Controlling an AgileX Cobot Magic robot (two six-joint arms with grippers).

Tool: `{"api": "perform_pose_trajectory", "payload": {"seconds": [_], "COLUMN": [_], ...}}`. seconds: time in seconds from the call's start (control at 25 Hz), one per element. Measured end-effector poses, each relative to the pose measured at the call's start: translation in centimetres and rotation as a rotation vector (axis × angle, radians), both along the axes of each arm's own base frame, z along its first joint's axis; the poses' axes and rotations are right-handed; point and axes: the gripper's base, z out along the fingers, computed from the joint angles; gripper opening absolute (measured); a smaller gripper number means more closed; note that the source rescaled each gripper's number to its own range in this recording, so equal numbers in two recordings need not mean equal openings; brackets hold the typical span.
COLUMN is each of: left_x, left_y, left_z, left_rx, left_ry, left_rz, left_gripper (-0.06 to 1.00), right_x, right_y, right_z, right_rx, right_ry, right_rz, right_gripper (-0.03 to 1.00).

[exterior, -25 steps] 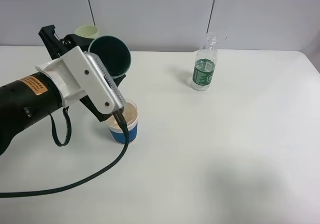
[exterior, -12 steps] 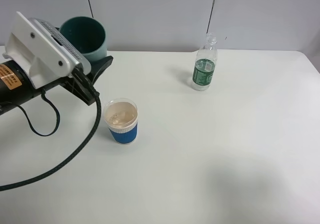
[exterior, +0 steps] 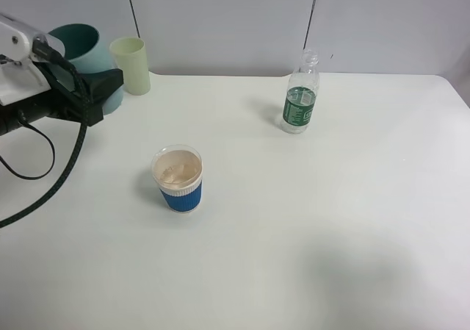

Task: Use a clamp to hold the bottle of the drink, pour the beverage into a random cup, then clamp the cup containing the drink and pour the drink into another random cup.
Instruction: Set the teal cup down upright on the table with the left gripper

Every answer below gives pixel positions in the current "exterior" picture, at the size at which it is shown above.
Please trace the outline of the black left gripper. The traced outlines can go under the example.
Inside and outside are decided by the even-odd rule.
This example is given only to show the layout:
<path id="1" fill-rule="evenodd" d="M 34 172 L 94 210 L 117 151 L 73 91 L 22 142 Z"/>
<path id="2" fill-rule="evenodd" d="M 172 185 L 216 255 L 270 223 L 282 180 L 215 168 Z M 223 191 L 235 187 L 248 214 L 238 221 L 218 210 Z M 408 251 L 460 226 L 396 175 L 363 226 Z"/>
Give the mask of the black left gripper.
<path id="1" fill-rule="evenodd" d="M 2 135 L 20 128 L 23 122 L 32 123 L 44 117 L 77 123 L 84 119 L 82 97 L 78 90 L 67 90 L 47 65 L 39 65 L 38 68 L 48 80 L 51 89 L 14 104 L 1 106 Z M 85 123 L 91 127 L 104 119 L 102 104 L 123 86 L 123 72 L 113 68 L 98 73 L 82 73 L 80 77 L 90 97 Z"/>

